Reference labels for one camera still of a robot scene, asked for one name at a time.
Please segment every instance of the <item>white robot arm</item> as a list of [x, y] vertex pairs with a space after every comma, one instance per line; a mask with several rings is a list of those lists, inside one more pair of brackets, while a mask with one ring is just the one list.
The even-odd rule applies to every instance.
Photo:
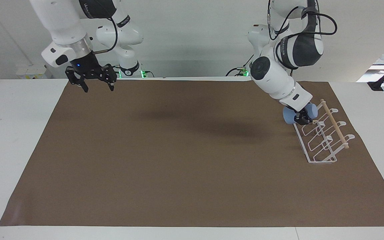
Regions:
[[[336, 30], [321, 32], [320, 16], [332, 20]], [[292, 18], [302, 19], [302, 32], [290, 30]], [[332, 35], [336, 31], [334, 19], [319, 13], [317, 0], [270, 0], [268, 24], [250, 29], [248, 40], [255, 51], [250, 64], [251, 76], [263, 91], [285, 106], [283, 114], [287, 123], [309, 124], [317, 117], [317, 110], [310, 103], [312, 95], [294, 81], [286, 69], [315, 64], [324, 50], [321, 35]]]
[[[96, 54], [113, 49], [120, 55], [121, 66], [125, 64], [126, 67], [130, 67], [134, 61], [139, 67], [136, 59], [131, 60], [134, 52], [131, 53], [132, 49], [128, 48], [128, 45], [140, 43], [143, 41], [143, 36], [121, 9], [120, 0], [30, 0], [30, 2], [53, 40], [41, 55], [52, 67], [70, 62], [65, 73], [71, 84], [79, 85], [87, 92], [88, 87], [84, 80], [99, 79], [106, 82], [113, 91], [117, 74], [111, 64], [102, 67], [96, 58]], [[80, 23], [81, 16], [111, 20], [114, 26], [100, 27], [97, 36], [106, 46], [110, 45], [109, 41], [115, 44], [108, 50], [93, 52], [90, 38]], [[124, 30], [125, 33], [119, 34], [121, 38], [118, 38], [118, 32]], [[123, 46], [124, 49], [130, 50], [128, 55], [130, 58], [125, 57], [125, 53], [120, 50]]]
[[[116, 6], [115, 15], [117, 17], [114, 20], [119, 22], [117, 24], [118, 42], [113, 50], [118, 57], [121, 72], [125, 76], [132, 76], [140, 69], [140, 63], [137, 61], [136, 53], [130, 45], [142, 43], [144, 37], [142, 30], [131, 20], [121, 4], [122, 2], [119, 0], [118, 6]], [[113, 26], [104, 25], [98, 27], [96, 36], [101, 44], [110, 47], [116, 38], [116, 32]]]

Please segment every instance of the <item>brown paper mat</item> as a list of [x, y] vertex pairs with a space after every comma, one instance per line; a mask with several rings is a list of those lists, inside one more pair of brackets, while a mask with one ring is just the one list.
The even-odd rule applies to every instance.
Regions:
[[357, 139], [320, 166], [253, 82], [88, 84], [65, 88], [0, 226], [384, 226], [384, 180], [328, 83], [302, 82]]

